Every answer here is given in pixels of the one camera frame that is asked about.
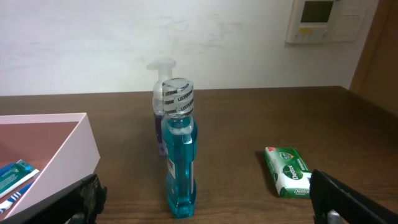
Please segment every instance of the mouthwash bottle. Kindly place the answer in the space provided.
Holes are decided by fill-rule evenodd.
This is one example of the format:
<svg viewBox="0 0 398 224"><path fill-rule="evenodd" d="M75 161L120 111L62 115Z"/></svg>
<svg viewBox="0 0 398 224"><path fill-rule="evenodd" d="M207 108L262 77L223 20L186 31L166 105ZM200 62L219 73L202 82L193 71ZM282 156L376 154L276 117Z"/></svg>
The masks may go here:
<svg viewBox="0 0 398 224"><path fill-rule="evenodd" d="M196 183L193 160L198 127L193 119L193 83L184 78L163 82L163 145L167 155L167 200L176 218L193 216Z"/></svg>
<svg viewBox="0 0 398 224"><path fill-rule="evenodd" d="M175 67L175 60L172 58L160 58L149 65L147 69L157 70L159 79L154 85L154 97L152 99L152 106L154 107L155 113L155 130L157 137L157 147L159 148L159 154L162 157L166 157L166 153L162 144L162 128L161 122L163 118L163 97L162 97L162 83L173 76L172 69Z"/></svg>

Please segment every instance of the white box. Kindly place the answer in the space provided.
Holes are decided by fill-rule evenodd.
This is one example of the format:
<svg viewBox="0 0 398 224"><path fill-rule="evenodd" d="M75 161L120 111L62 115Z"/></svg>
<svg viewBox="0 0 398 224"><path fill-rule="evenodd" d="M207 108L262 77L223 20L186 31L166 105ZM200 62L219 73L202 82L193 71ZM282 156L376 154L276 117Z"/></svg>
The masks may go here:
<svg viewBox="0 0 398 224"><path fill-rule="evenodd" d="M100 155L87 114L0 116L0 167L19 159L40 173L0 221L94 172Z"/></svg>

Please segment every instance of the white control panel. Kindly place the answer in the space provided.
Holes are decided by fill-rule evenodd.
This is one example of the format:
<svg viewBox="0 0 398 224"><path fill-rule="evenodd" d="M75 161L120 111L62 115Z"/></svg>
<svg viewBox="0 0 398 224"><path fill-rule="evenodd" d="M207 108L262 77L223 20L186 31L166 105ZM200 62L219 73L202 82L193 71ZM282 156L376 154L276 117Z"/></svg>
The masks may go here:
<svg viewBox="0 0 398 224"><path fill-rule="evenodd" d="M366 0L294 0L286 42L327 43L356 38Z"/></svg>

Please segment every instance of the toothbrush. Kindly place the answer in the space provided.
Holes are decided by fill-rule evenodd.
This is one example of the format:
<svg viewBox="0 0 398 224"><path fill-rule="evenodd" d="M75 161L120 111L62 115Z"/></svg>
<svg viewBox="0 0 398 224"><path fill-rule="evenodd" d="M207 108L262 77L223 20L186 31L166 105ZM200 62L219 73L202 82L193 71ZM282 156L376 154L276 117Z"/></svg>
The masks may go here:
<svg viewBox="0 0 398 224"><path fill-rule="evenodd" d="M0 168L0 177L5 174L11 167L15 165L15 162L6 165L5 167Z"/></svg>
<svg viewBox="0 0 398 224"><path fill-rule="evenodd" d="M29 187L33 184L30 183L26 185L23 189L11 195L6 201L0 203L0 215L3 214L7 209L11 208L11 206L21 197L25 192L29 190Z"/></svg>

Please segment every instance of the hand sanitizer bottle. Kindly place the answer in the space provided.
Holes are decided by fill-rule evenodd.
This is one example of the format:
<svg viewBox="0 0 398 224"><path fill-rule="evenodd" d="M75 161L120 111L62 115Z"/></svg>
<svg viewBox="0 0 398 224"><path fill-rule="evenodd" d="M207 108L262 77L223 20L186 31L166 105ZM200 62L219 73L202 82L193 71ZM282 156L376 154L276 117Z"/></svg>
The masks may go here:
<svg viewBox="0 0 398 224"><path fill-rule="evenodd" d="M167 200L176 218L193 216L196 183L193 160L197 154L198 128L193 119L193 83L184 78L163 82L163 145L169 172Z"/></svg>
<svg viewBox="0 0 398 224"><path fill-rule="evenodd" d="M154 107L155 113L155 130L157 137L157 147L159 148L159 154L162 157L166 157L164 148L162 145L162 130L161 122L163 118L163 97L162 97L162 83L173 76L172 69L175 67L175 60L172 58L160 58L147 65L149 70L157 70L159 79L154 85L154 97L152 99L152 106Z"/></svg>

